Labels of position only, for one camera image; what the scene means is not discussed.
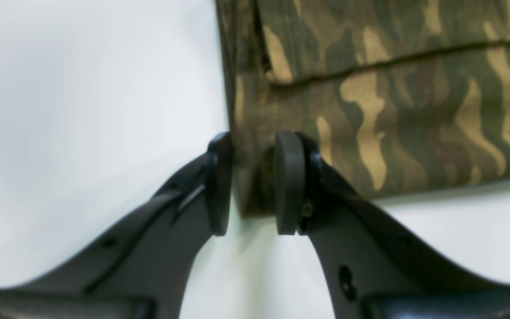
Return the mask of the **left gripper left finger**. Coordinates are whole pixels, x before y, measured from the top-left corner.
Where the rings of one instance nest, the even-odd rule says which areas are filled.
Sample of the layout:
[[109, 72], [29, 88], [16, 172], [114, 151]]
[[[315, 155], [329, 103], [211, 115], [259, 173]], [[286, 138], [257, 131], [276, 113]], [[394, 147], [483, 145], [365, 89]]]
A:
[[178, 319], [197, 254], [227, 232], [231, 182], [223, 132], [75, 256], [0, 288], [0, 319]]

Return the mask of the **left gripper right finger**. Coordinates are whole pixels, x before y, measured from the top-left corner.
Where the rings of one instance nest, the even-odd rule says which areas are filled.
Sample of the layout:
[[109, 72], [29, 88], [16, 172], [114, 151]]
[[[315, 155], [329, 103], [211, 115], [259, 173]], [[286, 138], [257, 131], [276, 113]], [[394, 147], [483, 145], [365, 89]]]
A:
[[510, 284], [466, 270], [363, 198], [299, 132], [275, 136], [277, 232], [307, 236], [337, 319], [510, 319]]

